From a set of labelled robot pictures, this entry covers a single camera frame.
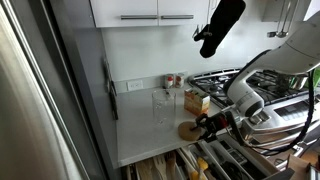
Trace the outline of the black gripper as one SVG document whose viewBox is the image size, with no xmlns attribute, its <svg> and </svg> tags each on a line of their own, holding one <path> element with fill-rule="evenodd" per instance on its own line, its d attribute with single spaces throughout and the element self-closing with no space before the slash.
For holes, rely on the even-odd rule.
<svg viewBox="0 0 320 180">
<path fill-rule="evenodd" d="M 236 128 L 236 122 L 233 114 L 230 111 L 220 112 L 211 117 L 208 117 L 207 114 L 202 113 L 195 119 L 196 125 L 191 128 L 191 131 L 204 126 L 208 132 L 205 132 L 200 136 L 200 140 L 204 140 L 207 143 L 215 141 L 217 139 L 216 132 L 231 127 L 232 129 Z"/>
</svg>

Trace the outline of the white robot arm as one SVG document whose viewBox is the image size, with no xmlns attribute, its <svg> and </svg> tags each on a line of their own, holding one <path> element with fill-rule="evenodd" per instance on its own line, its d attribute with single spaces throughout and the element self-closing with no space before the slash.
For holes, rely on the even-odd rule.
<svg viewBox="0 0 320 180">
<path fill-rule="evenodd" d="M 249 134 L 300 129 L 307 121 L 308 73 L 320 64 L 320 20 L 308 19 L 280 47 L 245 67 L 194 75 L 189 83 L 221 108 L 233 107 Z"/>
</svg>

